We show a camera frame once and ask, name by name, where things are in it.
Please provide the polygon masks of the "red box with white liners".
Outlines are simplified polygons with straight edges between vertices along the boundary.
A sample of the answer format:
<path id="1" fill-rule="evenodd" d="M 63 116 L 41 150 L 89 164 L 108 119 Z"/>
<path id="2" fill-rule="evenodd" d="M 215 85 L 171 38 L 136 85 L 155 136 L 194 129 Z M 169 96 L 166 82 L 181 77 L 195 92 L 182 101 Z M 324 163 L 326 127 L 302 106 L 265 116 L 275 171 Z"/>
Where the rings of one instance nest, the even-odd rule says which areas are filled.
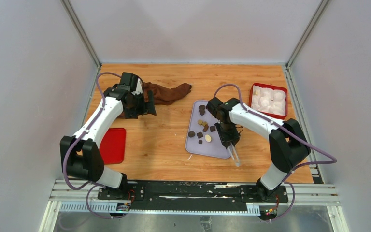
<path id="1" fill-rule="evenodd" d="M 288 91 L 284 87 L 254 83 L 250 89 L 249 106 L 268 116 L 285 119 L 287 117 Z"/>

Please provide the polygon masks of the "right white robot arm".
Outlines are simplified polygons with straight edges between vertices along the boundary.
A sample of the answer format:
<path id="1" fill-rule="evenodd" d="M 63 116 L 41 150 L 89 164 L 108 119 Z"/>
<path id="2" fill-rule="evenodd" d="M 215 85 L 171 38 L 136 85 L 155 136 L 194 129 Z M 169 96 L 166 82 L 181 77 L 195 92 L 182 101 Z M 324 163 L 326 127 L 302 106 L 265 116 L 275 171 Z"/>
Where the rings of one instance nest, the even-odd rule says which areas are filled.
<path id="1" fill-rule="evenodd" d="M 231 150 L 240 139 L 237 125 L 260 135 L 269 143 L 271 165 L 257 181 L 257 197 L 268 202 L 284 178 L 311 152 L 298 121 L 287 121 L 254 112 L 237 98 L 227 102 L 212 98 L 206 110 L 217 119 L 215 124 L 223 147 Z"/>

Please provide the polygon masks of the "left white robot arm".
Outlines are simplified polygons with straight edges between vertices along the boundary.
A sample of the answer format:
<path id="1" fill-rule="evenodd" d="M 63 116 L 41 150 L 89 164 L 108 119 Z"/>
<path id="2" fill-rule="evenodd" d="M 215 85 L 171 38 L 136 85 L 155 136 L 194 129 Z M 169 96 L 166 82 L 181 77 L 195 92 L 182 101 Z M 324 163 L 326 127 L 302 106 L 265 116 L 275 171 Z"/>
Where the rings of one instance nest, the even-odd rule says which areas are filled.
<path id="1" fill-rule="evenodd" d="M 60 141 L 62 173 L 70 189 L 80 190 L 92 183 L 110 188 L 116 199 L 128 195 L 127 176 L 106 167 L 100 144 L 112 123 L 122 115 L 137 119 L 142 115 L 156 115 L 152 91 L 144 96 L 143 80 L 129 72 L 118 76 L 119 83 L 100 91 L 101 101 L 89 120 L 72 136 Z"/>

